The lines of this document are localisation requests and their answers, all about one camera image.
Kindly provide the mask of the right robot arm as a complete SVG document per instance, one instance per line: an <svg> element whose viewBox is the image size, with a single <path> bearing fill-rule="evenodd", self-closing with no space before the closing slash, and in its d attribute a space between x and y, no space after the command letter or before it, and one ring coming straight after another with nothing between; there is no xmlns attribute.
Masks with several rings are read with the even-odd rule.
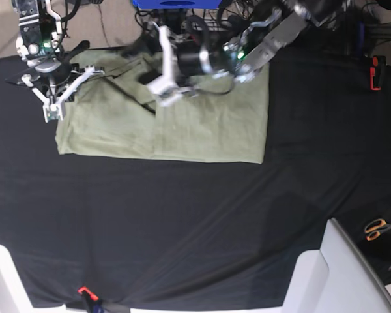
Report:
<svg viewBox="0 0 391 313"><path fill-rule="evenodd" d="M76 15L80 6L92 1L65 1L65 13L60 14L51 1L13 1L18 14L19 33L16 52L27 65L27 69L7 78L6 82L27 87L22 82L28 77L30 88L38 88L44 95L58 97L83 71L71 60L90 48L88 40L65 51L63 40L68 36L68 22Z"/></svg>

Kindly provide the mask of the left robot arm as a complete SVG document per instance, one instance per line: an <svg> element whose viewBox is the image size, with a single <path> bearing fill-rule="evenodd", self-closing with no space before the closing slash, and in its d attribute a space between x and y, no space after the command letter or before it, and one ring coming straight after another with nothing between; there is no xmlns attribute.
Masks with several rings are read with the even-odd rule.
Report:
<svg viewBox="0 0 391 313"><path fill-rule="evenodd" d="M223 14L233 1L134 1L138 13L151 19L145 32L157 33L162 52L159 69L138 81L155 93L186 85L194 76L254 74L282 48L311 27L320 27L343 1L247 1L252 11L242 17Z"/></svg>

